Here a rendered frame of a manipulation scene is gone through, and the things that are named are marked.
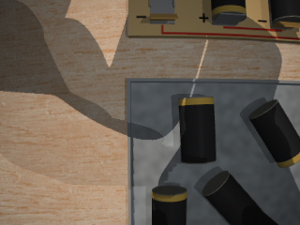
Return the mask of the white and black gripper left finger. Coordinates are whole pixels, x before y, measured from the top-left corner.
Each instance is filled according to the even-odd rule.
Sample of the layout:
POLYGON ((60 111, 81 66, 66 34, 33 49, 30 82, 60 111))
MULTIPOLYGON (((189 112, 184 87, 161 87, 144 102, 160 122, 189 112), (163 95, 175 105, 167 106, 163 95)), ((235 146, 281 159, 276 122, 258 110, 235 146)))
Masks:
POLYGON ((165 212, 152 210, 152 225, 168 225, 165 212))

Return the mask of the tan battery holder board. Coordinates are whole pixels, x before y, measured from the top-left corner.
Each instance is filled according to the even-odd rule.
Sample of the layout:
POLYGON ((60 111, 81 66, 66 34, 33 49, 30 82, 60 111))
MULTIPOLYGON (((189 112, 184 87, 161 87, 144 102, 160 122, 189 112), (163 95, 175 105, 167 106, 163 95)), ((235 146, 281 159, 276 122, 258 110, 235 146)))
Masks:
POLYGON ((235 13, 219 13, 213 21, 211 0, 128 0, 127 35, 300 44, 300 22, 272 24, 270 0, 246 0, 246 9, 243 21, 246 14, 235 13))

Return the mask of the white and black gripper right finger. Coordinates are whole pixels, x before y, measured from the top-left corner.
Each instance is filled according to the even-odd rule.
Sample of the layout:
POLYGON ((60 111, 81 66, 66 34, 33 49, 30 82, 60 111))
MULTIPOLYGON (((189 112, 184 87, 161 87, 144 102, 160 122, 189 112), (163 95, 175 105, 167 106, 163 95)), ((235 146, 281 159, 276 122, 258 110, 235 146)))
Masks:
POLYGON ((242 225, 278 225, 256 205, 246 206, 242 212, 242 225))

